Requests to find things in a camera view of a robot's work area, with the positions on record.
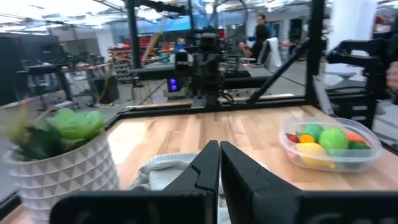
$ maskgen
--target clear plastic container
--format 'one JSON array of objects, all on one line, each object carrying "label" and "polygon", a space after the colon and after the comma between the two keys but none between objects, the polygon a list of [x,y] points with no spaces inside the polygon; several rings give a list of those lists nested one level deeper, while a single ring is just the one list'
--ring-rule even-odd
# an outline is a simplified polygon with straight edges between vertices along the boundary
[{"label": "clear plastic container", "polygon": [[[361,136],[371,149],[328,149],[325,153],[303,153],[296,150],[296,143],[289,140],[286,134],[300,133],[308,124],[319,124],[325,128],[340,128],[345,133]],[[279,133],[281,145],[286,149],[288,158],[300,167],[335,172],[362,172],[382,154],[380,140],[362,124],[344,118],[321,119],[316,117],[290,118],[283,122]],[[338,155],[327,152],[339,151]]]}]

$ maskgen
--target gray floor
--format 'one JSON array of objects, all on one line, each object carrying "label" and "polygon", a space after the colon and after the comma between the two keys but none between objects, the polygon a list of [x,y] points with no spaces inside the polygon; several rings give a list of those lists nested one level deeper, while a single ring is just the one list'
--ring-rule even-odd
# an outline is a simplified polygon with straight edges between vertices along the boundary
[{"label": "gray floor", "polygon": [[[288,71],[283,75],[282,78],[276,81],[276,83],[270,89],[270,93],[272,94],[283,94],[283,93],[291,93],[294,95],[303,95],[305,83],[305,66],[304,64],[295,63],[293,64]],[[163,97],[162,90],[165,90],[167,87],[164,82],[153,82],[149,85],[149,91],[154,91],[152,95],[153,103],[165,103],[168,101],[165,97]],[[82,91],[86,87],[85,81],[76,81],[74,85],[72,85],[73,91],[78,93]],[[103,114],[106,116],[106,119],[111,119],[118,111],[120,111],[123,107],[128,105],[134,105],[138,101],[143,99],[143,95],[138,91],[135,92],[135,98],[132,96],[131,85],[119,85],[119,95],[120,98],[116,102],[116,105],[113,107],[104,107],[104,108],[89,108],[85,106],[85,102],[89,100],[89,98],[77,98],[75,101],[79,102],[81,105],[81,110],[90,111],[90,110],[101,110]],[[48,101],[53,101],[57,96],[53,94],[52,96],[47,97]],[[387,114],[380,116],[382,121],[376,121],[374,125],[375,132],[380,132],[390,137],[398,136],[398,129],[392,128],[391,126],[398,126],[398,120],[393,119],[393,114],[398,113],[398,107],[391,106],[388,102],[384,102],[386,105],[385,111]],[[35,112],[35,109],[39,107],[38,101],[32,101],[27,104],[30,111],[30,120],[33,121],[38,117],[38,113]],[[13,107],[7,110],[0,110],[0,124],[7,124],[8,122],[15,119],[16,114],[20,108]],[[9,142],[5,136],[0,135],[0,154],[3,155],[7,148],[9,147]],[[7,165],[4,163],[2,159],[0,159],[0,200],[2,198],[7,197],[11,192],[15,190],[15,187],[12,184],[12,180],[7,175]]]}]

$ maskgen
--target textured white pot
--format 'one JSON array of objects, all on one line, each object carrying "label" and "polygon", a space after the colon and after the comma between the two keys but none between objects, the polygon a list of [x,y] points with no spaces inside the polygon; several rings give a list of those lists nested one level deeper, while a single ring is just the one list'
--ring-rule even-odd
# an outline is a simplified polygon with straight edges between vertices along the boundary
[{"label": "textured white pot", "polygon": [[5,160],[22,204],[35,224],[49,224],[51,208],[80,190],[117,190],[119,178],[105,133],[68,153],[21,162],[9,151]]}]

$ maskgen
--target black metal frame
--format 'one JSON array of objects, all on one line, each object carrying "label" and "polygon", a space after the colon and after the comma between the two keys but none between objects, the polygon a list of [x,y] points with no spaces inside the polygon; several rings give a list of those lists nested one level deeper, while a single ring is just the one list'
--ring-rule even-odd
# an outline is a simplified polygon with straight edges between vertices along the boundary
[{"label": "black metal frame", "polygon": [[[138,39],[136,39],[137,34],[137,26],[136,26],[136,18],[134,13],[134,0],[126,0],[126,8],[128,12],[129,18],[129,29],[131,37],[131,47],[134,58],[134,66],[136,68],[141,67],[141,62],[139,58],[139,48]],[[316,108],[319,108],[319,102],[317,100],[317,95],[315,93],[315,89],[313,86],[313,77],[318,75],[319,71],[319,63],[320,57],[322,54],[322,45],[321,45],[321,34],[322,34],[322,20],[323,13],[325,8],[325,0],[312,0],[312,14],[310,20],[310,32],[309,39],[311,47],[308,47],[307,53],[307,81],[305,86],[305,95],[304,96],[290,96],[283,98],[269,98],[269,99],[260,99],[262,95],[262,91],[266,91],[281,75],[286,69],[293,63],[293,61],[299,57],[300,55],[292,56],[289,61],[283,65],[275,75],[268,80],[263,87],[257,92],[256,95],[251,97],[247,103],[243,104],[233,104],[233,105],[225,105],[215,108],[191,108],[191,105],[165,105],[165,106],[154,106],[154,107],[127,107],[120,111],[112,120],[108,122],[106,130],[115,125],[120,119],[126,118],[141,118],[141,117],[151,117],[151,116],[167,116],[167,115],[179,115],[179,114],[196,114],[196,113],[212,113],[212,112],[221,112],[221,111],[236,111],[236,110],[254,110],[254,109],[263,109],[263,108],[278,108],[285,106],[303,106],[303,105],[312,105]],[[190,14],[191,24],[193,24],[193,16]],[[299,52],[304,52],[306,50],[306,46],[309,46],[309,43],[302,46]],[[376,105],[375,100],[370,100],[366,98],[364,93],[332,93],[329,95],[332,103],[356,103],[369,105],[370,108],[373,108]],[[336,113],[336,116],[351,116],[354,114],[339,114]],[[367,127],[371,127],[373,122],[374,114],[370,114],[368,117]],[[392,152],[393,154],[398,156],[398,152],[395,151],[390,145],[382,142],[382,145],[385,149]],[[0,220],[2,220],[5,216],[7,216],[10,212],[12,212],[17,206],[21,204],[20,198],[17,195],[17,192],[12,193],[7,199],[3,200],[0,204]]]}]

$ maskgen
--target wooden tabletop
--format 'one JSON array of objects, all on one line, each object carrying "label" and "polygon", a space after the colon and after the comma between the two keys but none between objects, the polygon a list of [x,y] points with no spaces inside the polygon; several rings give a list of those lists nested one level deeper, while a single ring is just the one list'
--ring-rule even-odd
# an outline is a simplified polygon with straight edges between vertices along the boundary
[{"label": "wooden tabletop", "polygon": [[[137,178],[137,170],[158,154],[199,152],[209,140],[229,141],[273,173],[305,190],[397,190],[398,157],[384,150],[367,172],[340,174],[308,170],[292,164],[279,143],[284,119],[318,116],[312,106],[187,114],[120,120],[108,131],[121,188]],[[31,224],[22,206],[0,224]]]}]

